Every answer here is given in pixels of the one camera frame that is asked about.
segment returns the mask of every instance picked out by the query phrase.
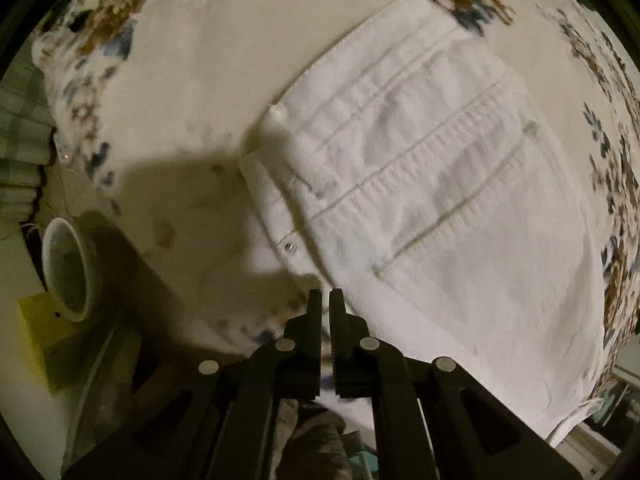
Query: folded white garment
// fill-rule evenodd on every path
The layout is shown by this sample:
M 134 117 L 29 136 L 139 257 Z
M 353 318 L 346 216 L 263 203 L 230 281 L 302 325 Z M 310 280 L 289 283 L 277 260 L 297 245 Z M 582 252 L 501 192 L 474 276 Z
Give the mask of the folded white garment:
M 596 401 L 600 253 L 520 77 L 447 13 L 399 0 L 313 64 L 241 163 L 294 276 L 373 335 L 449 355 L 554 444 Z

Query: silver rivet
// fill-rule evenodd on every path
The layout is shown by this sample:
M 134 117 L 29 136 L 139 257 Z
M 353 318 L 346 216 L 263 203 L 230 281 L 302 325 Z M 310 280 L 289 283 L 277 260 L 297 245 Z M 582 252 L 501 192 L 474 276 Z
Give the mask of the silver rivet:
M 452 372 L 456 369 L 456 362 L 451 357 L 439 357 L 436 366 L 443 372 Z
M 283 337 L 276 341 L 276 350 L 280 352 L 290 352 L 296 347 L 296 342 Z
M 363 337 L 360 340 L 360 347 L 365 350 L 376 350 L 380 346 L 380 341 L 375 337 Z
M 203 361 L 198 366 L 198 371 L 203 375 L 213 375 L 220 370 L 220 365 L 213 360 Z

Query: pocket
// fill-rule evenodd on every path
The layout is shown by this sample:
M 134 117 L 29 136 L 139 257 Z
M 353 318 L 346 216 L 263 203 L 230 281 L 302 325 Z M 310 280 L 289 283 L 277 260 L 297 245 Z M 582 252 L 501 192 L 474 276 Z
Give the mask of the pocket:
M 543 189 L 557 184 L 545 159 L 525 134 L 473 195 L 376 272 L 474 353 L 495 323 L 519 330 L 536 317 L 531 304 L 545 301 L 540 282 L 549 272 L 530 267 L 545 262 L 554 236 L 537 247 L 536 233 L 528 232 L 531 221 L 548 229 L 544 208 L 556 201 L 553 190 Z

